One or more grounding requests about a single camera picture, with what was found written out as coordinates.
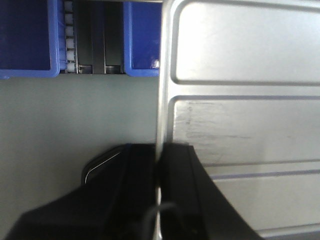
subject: scratched metal surface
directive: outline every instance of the scratched metal surface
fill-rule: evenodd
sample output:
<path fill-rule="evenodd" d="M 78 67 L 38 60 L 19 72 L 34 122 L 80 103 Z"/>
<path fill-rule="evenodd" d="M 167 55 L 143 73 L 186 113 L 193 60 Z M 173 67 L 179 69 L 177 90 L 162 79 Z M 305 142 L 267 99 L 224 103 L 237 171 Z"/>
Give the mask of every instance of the scratched metal surface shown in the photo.
<path fill-rule="evenodd" d="M 166 0 L 162 22 L 157 157 L 193 145 L 263 237 L 320 231 L 320 2 Z"/>

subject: blue storage bin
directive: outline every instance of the blue storage bin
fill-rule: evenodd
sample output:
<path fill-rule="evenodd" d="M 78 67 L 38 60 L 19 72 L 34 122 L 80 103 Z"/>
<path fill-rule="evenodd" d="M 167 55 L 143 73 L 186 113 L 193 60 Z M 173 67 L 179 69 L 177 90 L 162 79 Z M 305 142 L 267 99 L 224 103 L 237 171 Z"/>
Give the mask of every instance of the blue storage bin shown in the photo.
<path fill-rule="evenodd" d="M 134 77 L 158 76 L 161 3 L 124 2 L 124 70 Z"/>
<path fill-rule="evenodd" d="M 0 78 L 55 77 L 66 69 L 62 0 L 0 0 Z"/>

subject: curved black edge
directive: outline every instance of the curved black edge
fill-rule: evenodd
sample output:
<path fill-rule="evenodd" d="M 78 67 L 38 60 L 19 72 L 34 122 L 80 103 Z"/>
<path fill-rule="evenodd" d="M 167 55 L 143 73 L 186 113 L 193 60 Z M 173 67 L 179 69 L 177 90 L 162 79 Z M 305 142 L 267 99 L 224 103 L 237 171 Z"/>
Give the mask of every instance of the curved black edge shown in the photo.
<path fill-rule="evenodd" d="M 86 183 L 86 177 L 87 174 L 89 173 L 89 171 L 91 169 L 93 169 L 94 167 L 97 167 L 99 164 L 103 163 L 105 160 L 112 158 L 113 156 L 115 156 L 116 154 L 121 153 L 124 149 L 125 149 L 126 145 L 119 145 L 116 146 L 112 149 L 109 149 L 101 154 L 99 154 L 98 156 L 95 156 L 93 159 L 91 159 L 82 169 L 81 172 L 81 184 L 84 185 Z"/>
<path fill-rule="evenodd" d="M 165 145 L 158 167 L 161 201 L 175 203 L 183 219 L 181 224 L 172 212 L 161 213 L 164 240 L 263 239 L 216 187 L 192 146 Z"/>
<path fill-rule="evenodd" d="M 145 230 L 142 222 L 155 205 L 154 159 L 154 147 L 127 144 L 90 182 L 24 213 L 5 240 L 140 240 L 142 232 L 151 236 L 154 224 Z"/>

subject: metal panel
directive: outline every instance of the metal panel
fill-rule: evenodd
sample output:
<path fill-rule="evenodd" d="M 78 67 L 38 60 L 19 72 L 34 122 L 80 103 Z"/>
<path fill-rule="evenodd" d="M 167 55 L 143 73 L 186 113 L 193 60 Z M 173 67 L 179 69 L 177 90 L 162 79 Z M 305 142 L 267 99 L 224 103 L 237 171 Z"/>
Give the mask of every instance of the metal panel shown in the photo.
<path fill-rule="evenodd" d="M 320 231 L 320 2 L 167 0 L 157 158 L 194 145 L 264 237 Z"/>

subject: white roller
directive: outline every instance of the white roller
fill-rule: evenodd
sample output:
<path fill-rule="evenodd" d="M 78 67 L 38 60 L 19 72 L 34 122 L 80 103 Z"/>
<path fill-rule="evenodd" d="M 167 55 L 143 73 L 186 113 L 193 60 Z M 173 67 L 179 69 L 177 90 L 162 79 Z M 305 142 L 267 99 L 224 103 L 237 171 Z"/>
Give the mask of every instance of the white roller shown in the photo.
<path fill-rule="evenodd" d="M 65 1 L 64 2 L 64 10 L 66 12 L 73 12 L 73 9 L 72 9 L 72 1 Z"/>
<path fill-rule="evenodd" d="M 76 65 L 74 62 L 68 62 L 67 64 L 67 70 L 69 73 L 75 73 L 76 72 Z"/>
<path fill-rule="evenodd" d="M 75 48 L 75 40 L 73 38 L 67 38 L 65 40 L 66 48 L 67 49 L 74 49 Z"/>
<path fill-rule="evenodd" d="M 68 61 L 74 61 L 75 60 L 75 52 L 73 50 L 66 51 L 66 59 Z"/>
<path fill-rule="evenodd" d="M 71 13 L 67 13 L 64 15 L 65 24 L 74 24 L 74 17 Z"/>
<path fill-rule="evenodd" d="M 73 37 L 74 36 L 74 28 L 72 26 L 66 26 L 65 27 L 65 35 L 67 37 Z"/>

